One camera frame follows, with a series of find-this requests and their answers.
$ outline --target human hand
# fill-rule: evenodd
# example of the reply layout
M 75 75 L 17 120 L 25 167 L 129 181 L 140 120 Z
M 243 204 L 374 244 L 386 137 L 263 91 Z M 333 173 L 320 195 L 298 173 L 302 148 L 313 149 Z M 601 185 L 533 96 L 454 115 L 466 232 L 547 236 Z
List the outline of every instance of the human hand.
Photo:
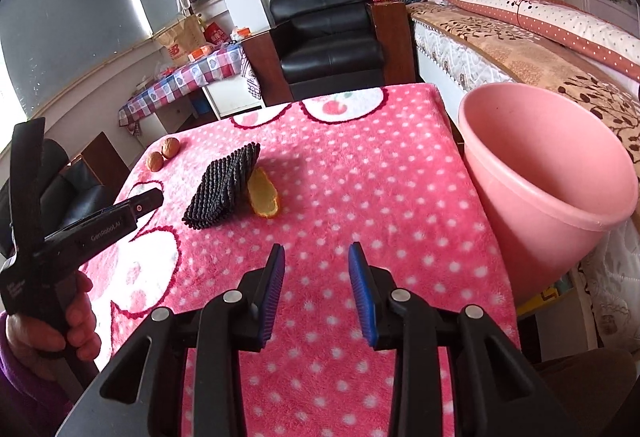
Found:
M 87 293 L 94 287 L 89 277 L 81 271 L 77 274 L 78 295 L 66 310 L 69 331 L 66 341 L 76 347 L 78 359 L 92 361 L 100 353 L 100 337 L 95 333 L 95 314 Z M 66 341 L 62 334 L 41 320 L 21 314 L 6 319 L 6 338 L 14 356 L 35 375 L 53 381 L 49 360 L 37 351 L 60 352 Z

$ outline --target pink polka dot blanket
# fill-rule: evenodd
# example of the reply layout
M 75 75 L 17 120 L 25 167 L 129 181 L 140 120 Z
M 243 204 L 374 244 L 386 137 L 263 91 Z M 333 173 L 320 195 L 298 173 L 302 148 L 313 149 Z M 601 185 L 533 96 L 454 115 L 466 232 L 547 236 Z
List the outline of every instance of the pink polka dot blanket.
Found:
M 347 250 L 438 308 L 486 309 L 517 343 L 497 243 L 460 159 L 436 87 L 415 84 L 312 98 L 248 112 L 175 135 L 182 148 L 160 172 L 143 157 L 118 200 L 149 187 L 164 205 L 86 265 L 103 366 L 156 306 L 202 308 L 262 267 L 274 242 L 286 274 L 273 337 L 241 354 L 248 434 L 385 436 L 394 353 L 362 338 Z M 246 202 L 222 225 L 181 221 L 209 162 L 255 141 L 280 195 L 273 219 Z M 157 150 L 159 143 L 149 150 Z M 191 435 L 194 356 L 186 370 L 183 435 Z M 453 405 L 442 368 L 446 435 Z

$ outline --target white cabinet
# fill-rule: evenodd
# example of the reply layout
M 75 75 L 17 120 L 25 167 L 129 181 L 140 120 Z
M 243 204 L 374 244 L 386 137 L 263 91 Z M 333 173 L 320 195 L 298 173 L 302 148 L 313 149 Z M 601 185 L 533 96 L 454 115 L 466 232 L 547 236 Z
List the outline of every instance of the white cabinet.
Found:
M 202 90 L 219 119 L 239 114 L 243 110 L 264 107 L 262 100 L 256 100 L 250 94 L 246 79 L 240 75 L 210 83 Z

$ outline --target walnut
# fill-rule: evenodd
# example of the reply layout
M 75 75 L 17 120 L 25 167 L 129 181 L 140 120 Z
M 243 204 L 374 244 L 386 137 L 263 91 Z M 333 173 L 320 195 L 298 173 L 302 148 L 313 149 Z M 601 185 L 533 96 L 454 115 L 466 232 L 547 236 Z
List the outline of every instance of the walnut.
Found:
M 146 157 L 146 167 L 152 172 L 158 172 L 161 170 L 163 164 L 164 159 L 160 152 L 151 152 L 151 154 Z
M 167 159 L 171 159 L 180 152 L 180 141 L 175 138 L 166 138 L 162 141 L 162 155 Z

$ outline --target floral bedspread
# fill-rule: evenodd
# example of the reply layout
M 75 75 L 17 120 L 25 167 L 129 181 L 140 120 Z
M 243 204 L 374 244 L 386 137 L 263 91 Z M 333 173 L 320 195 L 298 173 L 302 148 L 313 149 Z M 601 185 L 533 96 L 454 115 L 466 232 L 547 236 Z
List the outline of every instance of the floral bedspread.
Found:
M 549 89 L 589 110 L 619 138 L 640 176 L 640 105 L 596 66 L 559 43 L 460 8 L 418 3 L 408 11 L 414 22 L 476 51 L 495 66 L 501 81 L 510 78 Z M 418 48 L 442 65 L 424 40 L 425 35 L 416 34 Z M 470 90 L 469 74 L 451 76 Z

